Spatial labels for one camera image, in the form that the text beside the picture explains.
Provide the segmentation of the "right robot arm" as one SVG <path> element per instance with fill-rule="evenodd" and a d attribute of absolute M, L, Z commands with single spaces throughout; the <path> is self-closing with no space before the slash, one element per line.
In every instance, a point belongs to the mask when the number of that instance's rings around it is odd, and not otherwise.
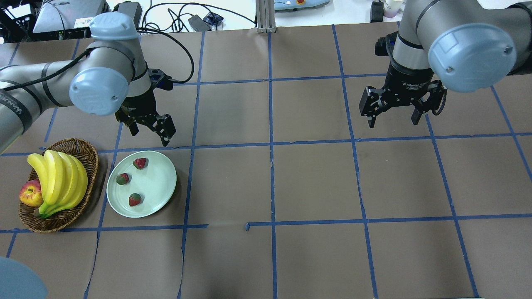
<path fill-rule="evenodd" d="M 530 1 L 487 9 L 476 0 L 409 0 L 399 30 L 375 43 L 390 63 L 383 87 L 365 87 L 361 116 L 372 128 L 389 109 L 413 106 L 417 125 L 443 111 L 448 90 L 471 93 L 530 74 L 531 19 Z"/>

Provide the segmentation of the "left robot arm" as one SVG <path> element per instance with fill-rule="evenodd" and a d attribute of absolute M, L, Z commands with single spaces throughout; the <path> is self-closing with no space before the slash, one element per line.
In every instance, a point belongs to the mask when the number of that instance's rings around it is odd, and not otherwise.
<path fill-rule="evenodd" d="M 148 67 L 133 19 L 107 12 L 89 28 L 93 42 L 75 59 L 1 68 L 1 152 L 46 110 L 69 106 L 114 114 L 133 136 L 143 125 L 169 144 L 175 125 L 169 114 L 158 114 L 153 91 L 170 77 Z"/>

